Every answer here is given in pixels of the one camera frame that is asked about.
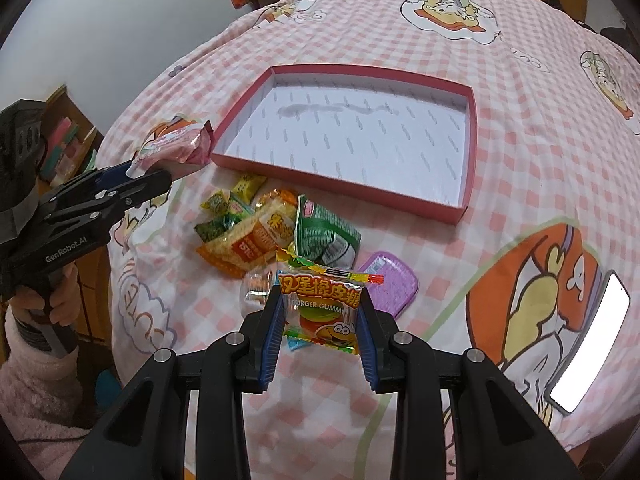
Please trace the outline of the left hand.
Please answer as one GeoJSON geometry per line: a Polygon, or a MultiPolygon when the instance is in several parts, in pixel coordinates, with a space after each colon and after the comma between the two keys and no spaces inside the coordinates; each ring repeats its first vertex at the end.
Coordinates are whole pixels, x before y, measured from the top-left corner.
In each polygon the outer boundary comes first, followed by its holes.
{"type": "Polygon", "coordinates": [[[17,320],[31,326],[58,324],[71,326],[81,311],[78,269],[75,263],[64,266],[61,281],[49,299],[51,311],[44,319],[44,300],[32,289],[21,286],[9,301],[11,312],[17,320]]]}

